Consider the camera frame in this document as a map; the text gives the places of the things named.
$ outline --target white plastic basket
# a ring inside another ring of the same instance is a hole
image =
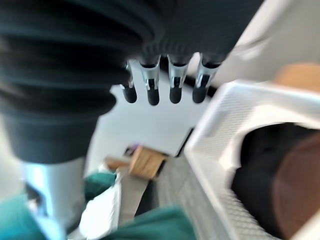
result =
[[[219,88],[185,147],[185,155],[231,240],[277,239],[257,224],[230,184],[240,166],[245,135],[283,122],[320,129],[320,95],[233,81]]]

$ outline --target cardboard box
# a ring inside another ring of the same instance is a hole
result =
[[[145,146],[139,146],[133,153],[129,167],[132,176],[153,179],[166,156]]]

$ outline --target teal cloth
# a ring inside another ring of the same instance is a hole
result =
[[[115,183],[116,176],[96,173],[85,179],[87,201]],[[193,227],[176,206],[142,214],[101,240],[196,240]],[[23,194],[0,203],[0,240],[46,240],[25,207]]]
[[[85,178],[87,201],[115,184],[116,175],[95,173]],[[26,207],[25,194],[19,194],[0,203],[0,240],[46,240]]]
[[[160,207],[137,216],[101,240],[197,240],[180,207]]]

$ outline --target black rubber fingertip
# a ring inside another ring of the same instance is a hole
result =
[[[155,106],[159,103],[159,90],[158,89],[150,89],[148,90],[148,101],[152,106]]]
[[[122,91],[124,98],[128,103],[133,104],[137,101],[137,92],[134,86],[132,88],[126,87]]]
[[[192,99],[196,104],[202,103],[207,95],[208,88],[205,87],[195,87],[192,92]]]
[[[173,104],[177,104],[180,102],[182,96],[182,88],[181,87],[171,87],[170,88],[170,101]]]

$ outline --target gray floor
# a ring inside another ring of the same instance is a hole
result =
[[[198,240],[229,239],[184,156],[167,161],[156,187],[159,205],[180,205],[193,222]]]

